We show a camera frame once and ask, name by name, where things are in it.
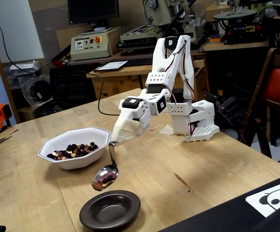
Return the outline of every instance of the robotic arm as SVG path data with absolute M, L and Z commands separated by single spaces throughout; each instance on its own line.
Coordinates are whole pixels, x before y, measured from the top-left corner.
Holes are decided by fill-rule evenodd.
M 173 85 L 177 73 L 183 90 Z M 114 126 L 112 141 L 124 143 L 139 137 L 148 128 L 152 116 L 167 107 L 173 131 L 184 134 L 186 141 L 205 140 L 219 132 L 214 125 L 214 105 L 205 100 L 192 104 L 194 69 L 190 56 L 190 36 L 166 37 L 157 41 L 152 71 L 139 96 L 129 96 L 119 104 L 120 116 Z

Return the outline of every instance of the computer monitor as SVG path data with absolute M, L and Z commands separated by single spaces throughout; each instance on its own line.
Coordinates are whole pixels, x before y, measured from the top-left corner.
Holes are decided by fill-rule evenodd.
M 89 23 L 119 16 L 118 0 L 68 0 L 69 23 Z

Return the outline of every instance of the spoon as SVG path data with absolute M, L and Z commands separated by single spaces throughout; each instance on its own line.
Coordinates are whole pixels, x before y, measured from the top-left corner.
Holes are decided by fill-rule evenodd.
M 119 170 L 117 169 L 114 153 L 114 147 L 118 145 L 118 142 L 110 142 L 109 143 L 109 150 L 110 150 L 110 158 L 112 164 L 103 167 L 95 176 L 94 181 L 91 183 L 93 189 L 96 191 L 103 191 L 109 185 L 111 185 L 119 175 Z

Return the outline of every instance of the wooden table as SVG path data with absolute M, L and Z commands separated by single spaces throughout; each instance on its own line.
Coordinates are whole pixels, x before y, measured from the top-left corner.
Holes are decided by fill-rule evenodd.
M 204 94 L 210 92 L 210 81 L 208 76 L 208 69 L 206 65 L 206 53 L 191 54 L 193 60 L 193 67 L 195 68 L 195 101 L 204 99 Z M 113 96 L 122 92 L 126 92 L 135 88 L 144 88 L 147 74 L 152 71 L 152 65 L 123 67 L 117 71 L 111 72 L 94 72 L 87 74 L 87 78 L 92 78 L 94 90 L 97 99 L 101 90 L 102 82 L 94 75 L 102 77 L 104 80 L 104 87 L 101 98 Z M 177 76 L 175 88 L 183 88 L 183 82 Z
M 101 108 L 117 113 L 121 99 L 139 93 L 102 99 Z M 116 119 L 98 113 L 92 102 L 16 125 L 19 131 L 0 144 L 0 225 L 11 232 L 90 231 L 79 212 L 99 194 L 90 183 L 111 163 L 108 149 L 95 163 L 70 171 L 37 153 L 58 134 L 91 126 L 111 131 Z M 166 124 L 171 125 L 170 115 L 153 117 L 144 135 L 116 148 L 120 175 L 105 191 L 129 190 L 141 199 L 139 214 L 125 231 L 163 229 L 280 177 L 279 163 L 221 132 L 186 143 L 183 136 L 160 134 Z

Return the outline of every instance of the keyboard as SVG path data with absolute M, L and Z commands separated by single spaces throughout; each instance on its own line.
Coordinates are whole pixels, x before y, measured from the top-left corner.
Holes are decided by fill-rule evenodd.
M 153 63 L 153 57 L 151 58 L 138 58 L 138 59 L 128 59 L 128 58 L 115 58 L 110 62 L 126 61 L 123 67 L 141 66 L 141 65 L 151 65 Z

